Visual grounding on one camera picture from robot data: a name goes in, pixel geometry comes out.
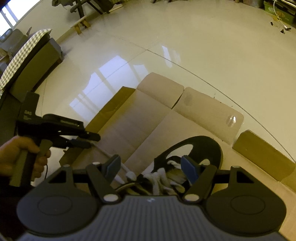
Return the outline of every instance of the cardboard box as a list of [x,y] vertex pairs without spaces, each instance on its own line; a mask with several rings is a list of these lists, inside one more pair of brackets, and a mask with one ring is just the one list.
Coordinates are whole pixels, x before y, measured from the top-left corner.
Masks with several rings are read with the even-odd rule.
[[[235,142],[243,119],[220,101],[151,73],[137,89],[122,87],[87,125],[86,130],[101,135],[98,148],[70,148],[60,164],[79,169],[118,154],[138,175],[174,144],[193,136],[209,136],[223,151],[222,169],[241,166],[285,202],[287,215],[280,233],[296,240],[295,164],[251,131],[241,133]],[[125,179],[123,171],[119,175]],[[217,185],[214,191],[224,187]]]

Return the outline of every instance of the cardboard flap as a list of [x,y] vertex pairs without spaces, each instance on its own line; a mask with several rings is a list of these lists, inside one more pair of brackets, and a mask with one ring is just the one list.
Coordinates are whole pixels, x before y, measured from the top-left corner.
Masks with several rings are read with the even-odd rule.
[[244,120],[238,111],[190,87],[184,90],[173,110],[230,145]]
[[291,188],[294,192],[296,192],[296,168],[292,172],[291,175],[285,177],[281,183]]
[[98,133],[99,130],[107,123],[114,113],[122,106],[122,104],[135,91],[133,88],[121,87],[120,90],[108,101],[107,104],[99,111],[99,113],[86,126],[85,130]]
[[184,87],[156,73],[147,75],[138,85],[137,90],[149,95],[169,108],[173,108]]
[[233,149],[277,181],[289,176],[295,169],[295,163],[250,130],[239,135]]

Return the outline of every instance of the white tile floor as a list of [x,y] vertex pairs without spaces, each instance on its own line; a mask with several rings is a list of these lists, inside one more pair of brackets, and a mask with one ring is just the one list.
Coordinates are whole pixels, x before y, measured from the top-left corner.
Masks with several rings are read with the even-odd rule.
[[282,34],[271,20],[228,0],[131,0],[62,43],[63,63],[37,90],[38,114],[87,125],[122,86],[156,72],[232,106],[244,114],[241,131],[296,159],[296,31]]

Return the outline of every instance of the wooden stool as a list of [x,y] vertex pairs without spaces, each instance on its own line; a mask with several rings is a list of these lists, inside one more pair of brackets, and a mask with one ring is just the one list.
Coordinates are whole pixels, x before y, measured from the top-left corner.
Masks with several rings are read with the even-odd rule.
[[76,30],[76,32],[78,34],[81,34],[81,30],[80,30],[80,27],[79,27],[79,24],[81,23],[83,26],[85,26],[86,28],[90,28],[90,24],[85,20],[86,16],[82,17],[81,19],[79,19],[73,26]]

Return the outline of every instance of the checkered cushion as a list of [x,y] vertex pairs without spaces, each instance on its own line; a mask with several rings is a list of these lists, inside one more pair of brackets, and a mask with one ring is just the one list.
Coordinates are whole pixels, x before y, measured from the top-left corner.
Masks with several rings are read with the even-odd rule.
[[0,79],[0,98],[3,94],[3,90],[13,75],[16,73],[18,68],[21,66],[23,61],[32,51],[32,49],[36,46],[36,44],[40,41],[40,39],[47,33],[50,33],[51,29],[43,29],[36,32],[25,44],[24,46],[17,52],[14,58],[11,60],[7,68],[5,69],[3,75]]

